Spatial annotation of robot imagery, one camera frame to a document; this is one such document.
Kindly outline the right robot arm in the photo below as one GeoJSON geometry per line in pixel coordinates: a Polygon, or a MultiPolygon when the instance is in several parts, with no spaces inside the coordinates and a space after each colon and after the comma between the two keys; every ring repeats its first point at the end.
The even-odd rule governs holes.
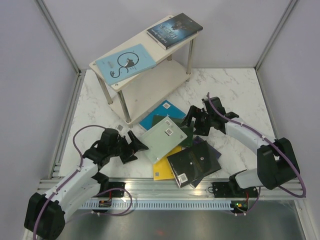
{"type": "Polygon", "coordinates": [[[251,127],[238,114],[226,112],[218,97],[202,101],[204,107],[192,105],[185,118],[183,126],[194,122],[194,134],[208,136],[211,128],[228,135],[255,155],[257,167],[243,170],[229,178],[228,191],[234,197],[240,197],[247,188],[265,187],[273,190],[295,179],[300,173],[297,159],[291,142],[286,138],[269,137],[251,127]]]}

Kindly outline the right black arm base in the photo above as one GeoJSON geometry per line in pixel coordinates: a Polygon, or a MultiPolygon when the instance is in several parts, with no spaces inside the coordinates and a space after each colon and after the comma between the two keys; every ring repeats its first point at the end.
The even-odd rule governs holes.
{"type": "Polygon", "coordinates": [[[207,188],[208,192],[215,198],[256,198],[258,190],[256,187],[245,189],[232,189],[228,182],[212,182],[207,188]]]}

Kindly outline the pale green book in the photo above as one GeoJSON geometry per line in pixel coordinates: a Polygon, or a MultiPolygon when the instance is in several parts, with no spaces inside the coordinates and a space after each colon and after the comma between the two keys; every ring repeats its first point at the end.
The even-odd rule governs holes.
{"type": "Polygon", "coordinates": [[[155,164],[187,137],[183,130],[166,116],[145,132],[140,137],[140,141],[148,147],[148,150],[144,152],[145,156],[152,164],[155,164]]]}

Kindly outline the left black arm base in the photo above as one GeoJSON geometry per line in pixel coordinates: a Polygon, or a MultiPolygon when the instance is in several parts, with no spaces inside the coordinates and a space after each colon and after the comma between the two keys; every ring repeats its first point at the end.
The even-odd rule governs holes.
{"type": "Polygon", "coordinates": [[[108,184],[103,185],[100,188],[100,192],[97,195],[99,198],[122,198],[124,196],[124,191],[126,183],[123,181],[111,181],[108,184]]]}

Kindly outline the dark green book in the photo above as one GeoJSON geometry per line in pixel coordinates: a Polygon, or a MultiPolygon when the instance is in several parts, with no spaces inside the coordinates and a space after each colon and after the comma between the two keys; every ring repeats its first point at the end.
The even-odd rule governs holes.
{"type": "MultiPolygon", "coordinates": [[[[164,119],[164,116],[161,115],[154,115],[152,119],[152,126],[159,123],[162,119],[164,119]]],[[[193,145],[193,132],[194,132],[194,122],[192,121],[190,123],[190,126],[182,125],[183,119],[169,117],[186,135],[187,138],[183,140],[179,145],[181,147],[191,147],[193,145]]]]}

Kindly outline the light blue cat book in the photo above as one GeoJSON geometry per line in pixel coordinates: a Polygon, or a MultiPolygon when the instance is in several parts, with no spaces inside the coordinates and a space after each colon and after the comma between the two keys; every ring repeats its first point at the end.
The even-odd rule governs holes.
{"type": "Polygon", "coordinates": [[[157,64],[140,43],[95,61],[105,82],[111,86],[154,68],[157,64]]]}

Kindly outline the dark blue Wuthering Heights book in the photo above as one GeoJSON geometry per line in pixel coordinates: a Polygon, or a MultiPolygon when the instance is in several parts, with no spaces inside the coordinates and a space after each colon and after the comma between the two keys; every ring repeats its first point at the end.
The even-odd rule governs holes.
{"type": "Polygon", "coordinates": [[[170,17],[146,30],[164,50],[202,31],[203,27],[184,13],[170,17]]]}

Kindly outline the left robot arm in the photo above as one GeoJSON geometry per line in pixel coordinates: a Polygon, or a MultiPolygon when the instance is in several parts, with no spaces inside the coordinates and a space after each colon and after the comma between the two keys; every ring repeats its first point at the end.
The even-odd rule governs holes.
{"type": "Polygon", "coordinates": [[[62,180],[45,193],[34,193],[27,205],[24,227],[32,238],[55,240],[62,233],[68,219],[92,197],[105,197],[112,191],[109,177],[101,169],[113,157],[123,164],[137,160],[136,153],[148,150],[135,134],[127,133],[131,142],[114,128],[103,128],[100,139],[79,154],[79,163],[62,180]]]}

